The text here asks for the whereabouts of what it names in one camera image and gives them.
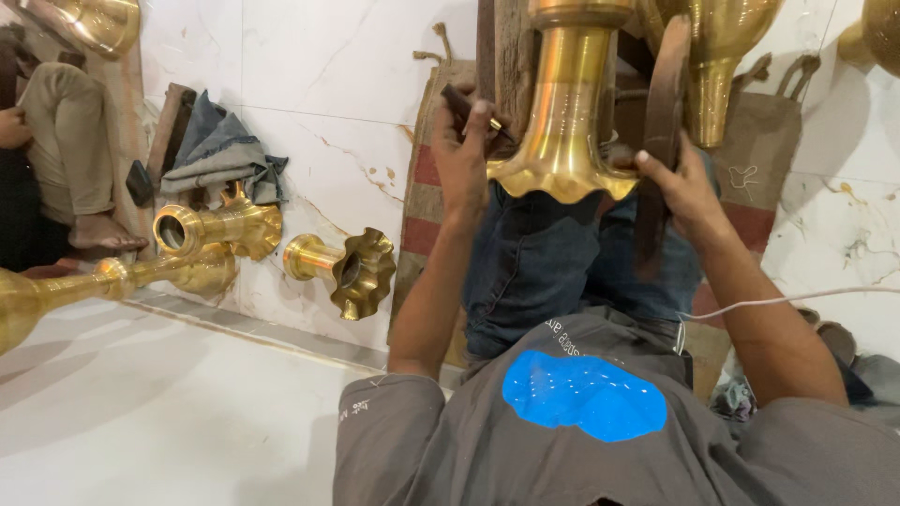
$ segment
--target brass vase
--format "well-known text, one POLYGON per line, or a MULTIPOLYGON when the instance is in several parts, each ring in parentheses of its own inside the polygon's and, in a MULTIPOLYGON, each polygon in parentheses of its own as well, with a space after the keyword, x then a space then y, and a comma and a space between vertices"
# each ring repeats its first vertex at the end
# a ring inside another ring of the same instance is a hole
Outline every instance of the brass vase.
POLYGON ((253 260, 275 251, 282 237, 277 206, 254 205, 240 182, 221 198, 222 207, 213 211, 174 204, 162 208, 153 223, 159 248, 173 257, 189 257, 206 244, 227 242, 235 255, 253 260))
POLYGON ((344 249, 329 248, 312 234, 294 238, 284 249, 284 272, 300 281, 317 277, 326 282, 331 301, 344 320, 362 320, 378 312, 391 292, 397 271, 393 243, 375 229, 344 241, 344 249))
POLYGON ((784 0, 637 0, 638 17, 654 53, 673 15, 690 14, 688 129, 701 148, 725 137, 734 71, 766 34, 784 0))
POLYGON ((19 346, 38 321, 58 307, 90 297, 120 301, 155 281, 169 281, 191 294, 221 294, 237 273, 234 255, 221 244, 190 258, 161 257, 137 264, 106 258, 83 276, 32 281, 0 269, 0 355, 19 346))
POLYGON ((128 54, 140 32, 137 0, 36 0, 91 51, 116 60, 128 54))
POLYGON ((616 200, 637 184, 599 156, 598 121, 612 33, 633 0, 531 0, 528 14, 543 34, 531 120, 516 155, 488 162, 488 177, 513 196, 543 190, 576 203, 595 190, 616 200))
POLYGON ((838 55, 860 67, 877 63, 900 77, 900 0, 866 0, 862 17, 838 39, 838 55))

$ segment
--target bare foot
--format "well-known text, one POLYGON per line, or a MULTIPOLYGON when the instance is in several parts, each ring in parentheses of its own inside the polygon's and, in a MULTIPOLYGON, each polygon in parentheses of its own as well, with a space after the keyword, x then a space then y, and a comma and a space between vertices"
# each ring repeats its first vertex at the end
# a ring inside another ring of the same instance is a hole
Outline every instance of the bare foot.
POLYGON ((134 237, 106 213, 86 214, 75 218, 75 228, 68 234, 68 243, 78 249, 102 246, 109 249, 141 249, 146 239, 134 237))

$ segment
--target brass tube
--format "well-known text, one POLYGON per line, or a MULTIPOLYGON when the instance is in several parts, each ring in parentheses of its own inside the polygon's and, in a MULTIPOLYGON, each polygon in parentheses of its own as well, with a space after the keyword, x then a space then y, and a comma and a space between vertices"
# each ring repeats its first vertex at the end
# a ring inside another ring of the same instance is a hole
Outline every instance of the brass tube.
POLYGON ((36 1, 48 5, 72 35, 105 59, 128 54, 138 39, 140 5, 136 0, 36 1))
POLYGON ((128 298, 139 286, 170 281, 192 294, 220 294, 237 275, 228 248, 211 244, 191 258, 157 258, 125 264, 106 258, 88 275, 33 281, 0 269, 0 355, 19 346, 48 312, 91 297, 109 301, 128 298))
POLYGON ((237 183, 222 192, 222 207, 194 211, 183 205, 167 205, 157 214, 153 234, 162 251, 173 257, 189 257, 203 246, 227 242, 239 257, 259 260, 281 242, 282 214, 275 205, 254 205, 237 183))
POLYGON ((284 272, 297 280, 325 281, 330 299, 344 320, 362 320, 378 312, 378 303, 391 292, 397 270, 393 244, 384 234, 366 228, 363 235, 344 241, 344 249, 330 248, 318 236, 303 234, 284 249, 284 272))
POLYGON ((635 173, 600 159, 607 139, 598 136, 610 37, 632 11, 628 1, 532 0, 543 41, 531 121, 512 159, 488 162, 509 194, 542 190, 575 203, 596 190, 621 200, 635 187, 635 173))

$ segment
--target brass hookah part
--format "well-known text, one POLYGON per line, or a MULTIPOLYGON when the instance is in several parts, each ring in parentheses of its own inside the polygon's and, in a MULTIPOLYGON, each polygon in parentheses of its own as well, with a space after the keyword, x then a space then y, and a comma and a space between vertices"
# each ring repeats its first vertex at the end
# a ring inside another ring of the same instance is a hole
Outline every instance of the brass hookah part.
POLYGON ((766 34, 784 0, 637 0, 654 54, 676 14, 691 20, 688 129, 701 148, 722 145, 732 79, 741 59, 766 34))
POLYGON ((900 0, 866 0, 862 16, 838 39, 838 56, 900 77, 900 0))
POLYGON ((488 162, 488 177, 519 197, 543 190, 576 203, 596 190, 622 200, 634 172, 600 158, 598 121, 610 37, 634 11, 634 0, 531 0, 528 15, 543 34, 531 120, 513 158, 488 162))
POLYGON ((391 277, 397 271, 392 252, 393 243, 368 227, 363 235, 345 240, 343 250, 304 234, 284 249, 284 272, 300 281, 324 280, 340 317, 362 320, 377 313, 378 303, 391 292, 391 277))
POLYGON ((91 51, 116 60, 128 54, 140 32, 137 0, 36 0, 91 51))
POLYGON ((176 288, 203 296, 221 294, 238 271, 234 255, 211 244, 193 257, 161 257, 126 264, 105 258, 88 275, 31 280, 0 269, 0 355, 19 346, 48 312, 91 297, 121 301, 144 285, 169 281, 176 288))
POLYGON ((159 248, 173 257, 188 257, 204 245, 227 242, 239 257, 259 260, 281 242, 282 214, 276 205, 254 205, 241 182, 221 193, 222 207, 194 211, 183 205, 162 208, 153 223, 159 248))

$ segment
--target brass vessel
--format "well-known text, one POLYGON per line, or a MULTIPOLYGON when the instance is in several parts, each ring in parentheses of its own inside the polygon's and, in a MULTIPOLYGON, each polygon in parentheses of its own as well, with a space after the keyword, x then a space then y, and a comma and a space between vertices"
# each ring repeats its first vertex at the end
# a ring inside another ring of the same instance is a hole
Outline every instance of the brass vessel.
POLYGON ((531 120, 512 159, 488 162, 509 194, 543 190, 576 203, 595 190, 621 200, 635 187, 635 173, 600 159, 598 138, 610 37, 633 11, 633 0, 531 0, 543 34, 531 120))
POLYGON ((397 271, 392 252, 393 243, 368 227, 363 235, 344 241, 343 250, 304 234, 284 249, 284 272, 300 281, 325 280, 340 317, 362 320, 377 313, 378 303, 391 292, 391 277, 397 271))
POLYGON ((239 257, 259 260, 281 242, 282 214, 275 205, 254 205, 240 182, 221 194, 222 207, 194 211, 167 205, 157 214, 153 235, 160 249, 173 257, 189 257, 204 245, 228 242, 239 257))
POLYGON ((120 301, 155 281, 169 281, 191 294, 221 294, 237 273, 234 255, 218 243, 190 258, 161 257, 137 264, 106 258, 83 276, 32 281, 0 269, 0 355, 19 346, 38 321, 58 307, 91 297, 120 301))
POLYGON ((38 0, 91 51, 116 60, 128 54, 140 33, 137 0, 38 0))
POLYGON ((688 129, 701 148, 722 144, 734 71, 766 34, 784 0, 637 0, 654 53, 673 15, 690 14, 688 129))
POLYGON ((838 39, 838 55, 860 67, 877 63, 900 77, 900 0, 866 0, 862 17, 838 39))

